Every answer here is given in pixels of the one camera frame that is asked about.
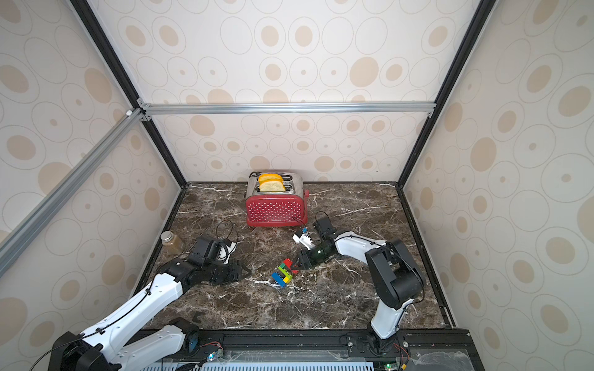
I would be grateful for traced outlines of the red lego brick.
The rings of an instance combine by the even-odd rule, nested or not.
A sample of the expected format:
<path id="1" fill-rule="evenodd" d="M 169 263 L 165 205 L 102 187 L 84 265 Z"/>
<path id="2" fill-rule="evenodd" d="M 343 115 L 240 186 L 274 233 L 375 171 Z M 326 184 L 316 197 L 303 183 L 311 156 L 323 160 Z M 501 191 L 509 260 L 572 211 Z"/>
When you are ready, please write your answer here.
<path id="1" fill-rule="evenodd" d="M 299 273 L 298 270 L 296 270 L 294 267 L 292 267 L 293 262 L 291 259 L 289 259 L 289 258 L 284 259 L 283 264 L 286 267 L 286 270 L 291 273 L 291 275 L 297 275 Z"/>

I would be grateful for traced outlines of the lime green lego brick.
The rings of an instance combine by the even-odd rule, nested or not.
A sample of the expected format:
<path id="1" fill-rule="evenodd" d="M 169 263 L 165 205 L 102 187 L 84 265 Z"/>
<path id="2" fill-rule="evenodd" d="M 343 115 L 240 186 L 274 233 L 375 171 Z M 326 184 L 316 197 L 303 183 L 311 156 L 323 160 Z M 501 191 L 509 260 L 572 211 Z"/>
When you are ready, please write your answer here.
<path id="1" fill-rule="evenodd" d="M 284 268 L 279 267 L 278 270 L 281 274 L 281 282 L 289 284 L 292 281 L 293 276 Z"/>

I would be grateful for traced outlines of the blue lego brick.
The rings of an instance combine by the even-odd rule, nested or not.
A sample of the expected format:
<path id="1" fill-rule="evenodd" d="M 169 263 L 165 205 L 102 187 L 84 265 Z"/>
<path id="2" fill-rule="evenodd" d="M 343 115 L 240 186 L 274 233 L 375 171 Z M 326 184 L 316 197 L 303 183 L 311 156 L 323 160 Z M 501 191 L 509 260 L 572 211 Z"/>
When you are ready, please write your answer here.
<path id="1" fill-rule="evenodd" d="M 280 285 L 281 288 L 285 288 L 286 287 L 286 283 L 284 278 L 282 278 L 278 273 L 273 273 L 271 275 L 271 277 L 273 278 L 273 280 L 278 283 Z"/>

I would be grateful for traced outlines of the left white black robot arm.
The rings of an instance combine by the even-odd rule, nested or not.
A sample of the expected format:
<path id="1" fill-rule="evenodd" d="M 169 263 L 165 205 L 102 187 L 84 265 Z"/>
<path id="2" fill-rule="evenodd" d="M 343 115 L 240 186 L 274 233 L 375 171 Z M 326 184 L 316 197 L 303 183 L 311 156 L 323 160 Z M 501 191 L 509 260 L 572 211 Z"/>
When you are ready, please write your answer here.
<path id="1" fill-rule="evenodd" d="M 249 276 L 232 259 L 237 247 L 229 239 L 200 237 L 185 257 L 159 268 L 147 286 L 97 324 L 75 335 L 64 333 L 49 354 L 50 370 L 141 370 L 177 352 L 192 356 L 201 348 L 200 331 L 178 318 L 157 332 L 133 336 L 169 304 L 199 284 L 221 286 Z"/>

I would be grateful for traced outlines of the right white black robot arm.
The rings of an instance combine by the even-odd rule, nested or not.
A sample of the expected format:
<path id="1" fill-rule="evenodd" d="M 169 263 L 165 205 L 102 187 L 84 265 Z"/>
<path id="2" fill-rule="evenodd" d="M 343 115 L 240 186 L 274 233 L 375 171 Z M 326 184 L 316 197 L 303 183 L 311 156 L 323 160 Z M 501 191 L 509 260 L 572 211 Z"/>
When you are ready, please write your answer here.
<path id="1" fill-rule="evenodd" d="M 425 278 L 408 248 L 399 239 L 373 240 L 353 231 L 338 230 L 327 217 L 317 220 L 314 227 L 318 235 L 316 241 L 309 236 L 306 227 L 293 235 L 292 239 L 302 249 L 292 269 L 310 270 L 336 255 L 365 263 L 379 297 L 371 328 L 378 339 L 393 337 L 405 309 L 425 293 Z"/>

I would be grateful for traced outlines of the small brown liquid bottle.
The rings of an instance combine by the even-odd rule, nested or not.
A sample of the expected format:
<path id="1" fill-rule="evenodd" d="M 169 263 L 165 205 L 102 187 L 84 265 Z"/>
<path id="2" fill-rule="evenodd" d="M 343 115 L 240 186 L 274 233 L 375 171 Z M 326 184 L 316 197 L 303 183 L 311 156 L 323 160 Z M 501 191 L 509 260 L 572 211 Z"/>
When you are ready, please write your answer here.
<path id="1" fill-rule="evenodd" d="M 184 242 L 181 238 L 167 230 L 162 232 L 160 236 L 163 248 L 171 255 L 179 255 L 184 252 Z"/>

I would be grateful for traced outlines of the red polka dot toaster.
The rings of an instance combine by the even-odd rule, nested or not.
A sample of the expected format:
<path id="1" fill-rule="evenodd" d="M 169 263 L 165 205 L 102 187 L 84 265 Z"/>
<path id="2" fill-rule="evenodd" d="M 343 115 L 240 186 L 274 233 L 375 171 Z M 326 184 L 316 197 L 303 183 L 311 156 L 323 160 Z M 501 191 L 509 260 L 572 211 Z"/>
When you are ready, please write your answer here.
<path id="1" fill-rule="evenodd" d="M 281 193 L 261 193 L 258 176 L 275 173 L 283 177 L 286 187 Z M 250 227 L 305 226 L 308 221 L 309 191 L 303 188 L 303 178 L 296 173 L 257 172 L 250 174 L 245 193 L 247 225 Z"/>

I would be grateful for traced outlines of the front yellow toast slice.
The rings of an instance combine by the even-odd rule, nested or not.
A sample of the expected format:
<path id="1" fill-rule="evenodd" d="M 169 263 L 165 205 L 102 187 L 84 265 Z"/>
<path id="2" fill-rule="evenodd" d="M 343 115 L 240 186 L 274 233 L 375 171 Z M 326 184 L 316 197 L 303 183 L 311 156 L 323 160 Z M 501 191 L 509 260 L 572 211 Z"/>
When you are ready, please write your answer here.
<path id="1" fill-rule="evenodd" d="M 283 181 L 279 179 L 268 179 L 259 184 L 261 193 L 281 193 L 286 191 Z"/>

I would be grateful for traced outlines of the back yellow toast slice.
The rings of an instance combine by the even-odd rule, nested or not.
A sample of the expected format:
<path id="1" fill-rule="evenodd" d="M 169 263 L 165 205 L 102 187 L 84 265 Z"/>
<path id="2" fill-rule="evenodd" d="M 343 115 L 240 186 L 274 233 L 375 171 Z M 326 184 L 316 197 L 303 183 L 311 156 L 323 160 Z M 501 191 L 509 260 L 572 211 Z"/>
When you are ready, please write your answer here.
<path id="1" fill-rule="evenodd" d="M 263 182 L 267 182 L 267 181 L 283 182 L 283 177 L 280 176 L 280 174 L 275 174 L 275 173 L 261 174 L 260 176 L 258 176 L 258 182 L 263 183 Z"/>

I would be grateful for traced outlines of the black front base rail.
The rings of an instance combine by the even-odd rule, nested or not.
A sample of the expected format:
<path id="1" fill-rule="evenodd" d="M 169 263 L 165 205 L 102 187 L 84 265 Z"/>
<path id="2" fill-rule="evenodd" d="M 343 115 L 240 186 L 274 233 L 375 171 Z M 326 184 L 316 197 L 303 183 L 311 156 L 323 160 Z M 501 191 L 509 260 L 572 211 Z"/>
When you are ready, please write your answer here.
<path id="1" fill-rule="evenodd" d="M 470 332 L 371 330 L 201 330 L 190 350 L 150 361 L 146 370 L 482 370 Z"/>

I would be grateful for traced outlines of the diagonal aluminium left rail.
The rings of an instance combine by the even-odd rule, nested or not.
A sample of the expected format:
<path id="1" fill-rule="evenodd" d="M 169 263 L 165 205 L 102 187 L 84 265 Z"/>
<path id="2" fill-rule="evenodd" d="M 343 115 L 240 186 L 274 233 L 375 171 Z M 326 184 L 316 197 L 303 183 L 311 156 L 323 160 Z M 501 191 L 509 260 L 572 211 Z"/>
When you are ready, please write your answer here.
<path id="1" fill-rule="evenodd" d="M 143 110 L 130 111 L 103 139 L 65 176 L 42 202 L 13 230 L 1 244 L 1 274 L 15 264 L 21 254 L 37 238 L 43 228 L 63 208 L 64 204 L 79 190 L 90 175 L 141 121 Z"/>

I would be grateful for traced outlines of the horizontal aluminium back rail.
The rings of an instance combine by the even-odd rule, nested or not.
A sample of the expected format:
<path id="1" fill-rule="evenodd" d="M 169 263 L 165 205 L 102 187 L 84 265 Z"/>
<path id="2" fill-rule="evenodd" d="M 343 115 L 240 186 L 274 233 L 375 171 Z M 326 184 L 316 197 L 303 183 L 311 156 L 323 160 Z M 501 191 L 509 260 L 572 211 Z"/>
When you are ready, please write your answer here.
<path id="1" fill-rule="evenodd" d="M 431 101 L 397 102 L 310 102 L 310 103 L 245 103 L 245 104 L 149 104 L 139 100 L 148 116 L 167 114 L 360 114 L 360 113 L 431 113 Z"/>

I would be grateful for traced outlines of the left black corner post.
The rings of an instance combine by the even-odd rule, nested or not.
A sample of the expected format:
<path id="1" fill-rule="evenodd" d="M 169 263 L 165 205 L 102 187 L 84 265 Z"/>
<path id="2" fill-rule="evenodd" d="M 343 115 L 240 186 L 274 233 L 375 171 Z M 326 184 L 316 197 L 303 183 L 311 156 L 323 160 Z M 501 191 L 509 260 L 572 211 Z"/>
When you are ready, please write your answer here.
<path id="1" fill-rule="evenodd" d="M 94 14 L 89 2 L 84 0 L 71 0 L 70 4 L 73 6 L 74 12 L 77 13 L 80 21 L 82 21 L 86 31 L 88 31 L 92 41 L 94 42 L 94 45 L 97 47 L 100 55 L 103 57 L 109 70 L 113 74 L 117 85 L 121 88 L 132 108 L 140 108 L 141 112 L 145 113 L 144 109 L 139 104 L 140 96 L 134 83 L 132 83 L 128 72 L 125 70 L 125 67 L 116 54 L 111 41 L 108 39 L 108 36 L 97 20 L 97 17 Z M 144 120 L 143 125 L 148 133 L 148 136 L 151 138 L 153 145 L 156 146 L 163 161 L 172 173 L 173 178 L 182 189 L 185 189 L 188 182 L 179 169 L 176 160 L 173 158 L 171 151 L 167 147 L 155 123 L 151 118 L 147 118 Z"/>

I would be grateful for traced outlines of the black corner post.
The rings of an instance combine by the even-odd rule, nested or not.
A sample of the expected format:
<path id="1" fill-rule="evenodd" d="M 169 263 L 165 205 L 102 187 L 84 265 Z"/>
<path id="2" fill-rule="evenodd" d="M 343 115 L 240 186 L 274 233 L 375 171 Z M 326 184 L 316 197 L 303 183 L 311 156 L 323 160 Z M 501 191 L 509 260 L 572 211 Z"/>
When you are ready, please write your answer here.
<path id="1" fill-rule="evenodd" d="M 408 156 L 408 160 L 405 163 L 402 174 L 398 179 L 397 184 L 400 190 L 403 190 L 406 182 L 411 176 L 413 168 L 419 160 L 422 150 L 425 147 L 425 144 L 428 141 L 428 138 L 435 127 L 440 114 L 445 108 L 446 103 L 453 92 L 453 88 L 455 87 L 455 84 L 459 79 L 459 76 L 462 73 L 467 60 L 469 59 L 470 54 L 473 51 L 473 48 L 475 47 L 475 44 L 481 32 L 483 31 L 495 4 L 495 0 L 479 1 L 473 18 L 470 20 L 469 27 L 462 38 L 461 44 L 459 45 L 456 55 L 453 58 L 453 62 L 447 71 L 445 80 L 436 96 L 436 106 L 433 112 L 425 120 L 419 137 L 417 138 L 415 145 L 412 148 L 411 154 Z"/>
<path id="2" fill-rule="evenodd" d="M 121 88 L 132 108 L 140 108 L 141 112 L 145 113 L 144 109 L 139 104 L 140 96 L 134 83 L 132 83 L 128 72 L 125 70 L 125 67 L 116 54 L 111 41 L 108 39 L 108 36 L 97 20 L 97 17 L 94 14 L 89 2 L 84 0 L 71 0 L 70 4 L 73 6 L 74 12 L 77 13 L 80 21 L 82 21 L 86 31 L 88 31 L 92 41 L 94 42 L 94 45 L 97 47 L 100 55 L 103 57 L 109 70 L 113 74 L 117 85 Z M 155 123 L 151 118 L 147 118 L 144 120 L 143 125 L 148 133 L 148 136 L 151 138 L 153 145 L 156 146 L 163 161 L 172 173 L 173 178 L 182 189 L 185 189 L 188 182 L 179 169 L 176 160 L 173 158 L 171 151 L 167 147 Z"/>

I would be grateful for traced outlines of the right black corner post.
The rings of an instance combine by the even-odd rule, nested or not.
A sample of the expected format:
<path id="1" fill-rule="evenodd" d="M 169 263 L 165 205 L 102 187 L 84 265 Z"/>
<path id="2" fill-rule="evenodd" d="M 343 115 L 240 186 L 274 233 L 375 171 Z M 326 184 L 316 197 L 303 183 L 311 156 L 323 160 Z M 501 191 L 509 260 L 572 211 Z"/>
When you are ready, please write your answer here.
<path id="1" fill-rule="evenodd" d="M 453 92 L 453 88 L 455 87 L 455 84 L 459 79 L 459 76 L 462 73 L 467 60 L 469 59 L 470 54 L 473 51 L 473 48 L 475 47 L 475 44 L 481 32 L 483 31 L 495 4 L 495 0 L 479 1 L 473 18 L 470 20 L 469 27 L 462 38 L 461 44 L 459 45 L 456 55 L 453 58 L 453 62 L 447 71 L 445 80 L 436 96 L 436 106 L 433 112 L 425 120 L 419 137 L 417 138 L 415 145 L 412 148 L 411 154 L 408 156 L 408 160 L 405 163 L 402 174 L 398 179 L 397 184 L 400 190 L 403 190 L 406 182 L 411 176 L 413 168 L 419 160 L 422 150 L 425 147 L 425 144 L 428 141 L 428 138 L 435 127 L 440 114 L 445 108 L 446 103 Z"/>

